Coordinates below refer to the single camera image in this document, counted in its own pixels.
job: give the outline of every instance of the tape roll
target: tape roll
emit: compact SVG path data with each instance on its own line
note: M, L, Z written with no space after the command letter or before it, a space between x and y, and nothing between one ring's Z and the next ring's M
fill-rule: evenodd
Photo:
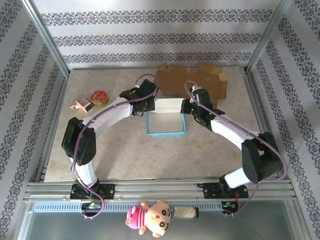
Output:
M96 108L103 108L109 102L108 95L104 91L101 91L101 90L95 91L91 95L91 102L92 102L93 106L95 106Z

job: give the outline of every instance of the stuffed toy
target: stuffed toy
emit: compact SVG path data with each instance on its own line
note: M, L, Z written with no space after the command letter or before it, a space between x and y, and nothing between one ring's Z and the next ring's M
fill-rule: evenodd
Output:
M126 214L125 224L132 229L139 229L139 234L148 228L156 238L164 235L170 225L171 211L168 204L158 200L155 205L148 207L145 201L141 206L134 206Z

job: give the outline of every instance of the black bracket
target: black bracket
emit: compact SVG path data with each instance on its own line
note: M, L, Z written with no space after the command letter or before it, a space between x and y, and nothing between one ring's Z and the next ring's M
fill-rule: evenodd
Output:
M103 199L113 200L115 196L114 184L95 184L91 187L93 191L98 193ZM99 199L96 195L88 192L81 184L76 183L71 187L70 200L92 200Z
M218 182L205 182L197 184L197 187L203 189L204 199L247 199L249 197L248 189L245 185L238 186L229 191L223 192Z

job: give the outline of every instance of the cylindrical object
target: cylindrical object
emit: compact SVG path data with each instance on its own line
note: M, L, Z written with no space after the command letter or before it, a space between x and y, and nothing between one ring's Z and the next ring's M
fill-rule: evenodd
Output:
M199 218L199 208L192 206L174 206L174 218L194 219Z
M91 95L91 102L96 108L103 108L109 102L108 95L104 91L95 91Z

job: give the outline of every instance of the doll face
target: doll face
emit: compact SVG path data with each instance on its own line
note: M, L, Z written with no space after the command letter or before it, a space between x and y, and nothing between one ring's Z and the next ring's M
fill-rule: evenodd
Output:
M153 233L163 235L169 228L171 221L171 211L168 204L158 201L149 208L145 214L145 225Z

